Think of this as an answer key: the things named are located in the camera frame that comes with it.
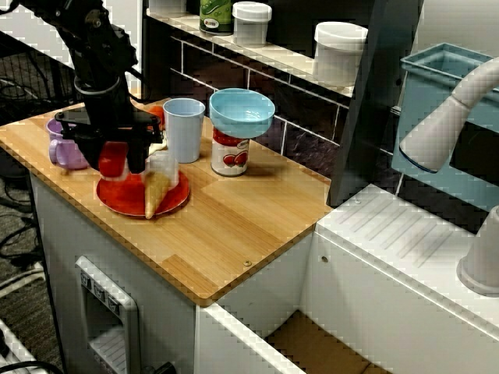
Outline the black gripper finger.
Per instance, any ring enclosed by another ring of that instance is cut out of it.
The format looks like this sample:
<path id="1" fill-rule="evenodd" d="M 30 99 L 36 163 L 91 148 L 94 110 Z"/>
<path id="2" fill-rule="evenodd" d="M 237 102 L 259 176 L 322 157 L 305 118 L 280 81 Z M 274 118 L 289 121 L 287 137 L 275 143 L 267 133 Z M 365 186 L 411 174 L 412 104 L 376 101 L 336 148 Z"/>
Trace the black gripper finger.
<path id="1" fill-rule="evenodd" d="M 139 174 L 145 170 L 145 162 L 149 155 L 150 142 L 134 139 L 128 142 L 128 153 L 126 156 L 129 171 Z"/>
<path id="2" fill-rule="evenodd" d="M 78 142 L 80 152 L 91 168 L 99 171 L 99 158 L 103 147 L 103 142 Z"/>

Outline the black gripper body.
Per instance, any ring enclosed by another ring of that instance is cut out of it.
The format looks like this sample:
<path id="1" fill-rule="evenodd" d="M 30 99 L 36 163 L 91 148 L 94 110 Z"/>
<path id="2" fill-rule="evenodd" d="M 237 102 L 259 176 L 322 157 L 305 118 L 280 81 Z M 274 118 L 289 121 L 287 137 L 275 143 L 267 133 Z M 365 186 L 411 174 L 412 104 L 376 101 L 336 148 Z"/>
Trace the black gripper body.
<path id="1" fill-rule="evenodd" d="M 136 108 L 125 83 L 103 90 L 84 83 L 77 83 L 75 88 L 82 95 L 84 106 L 55 115 L 67 139 L 97 138 L 143 145 L 163 142 L 159 117 Z"/>

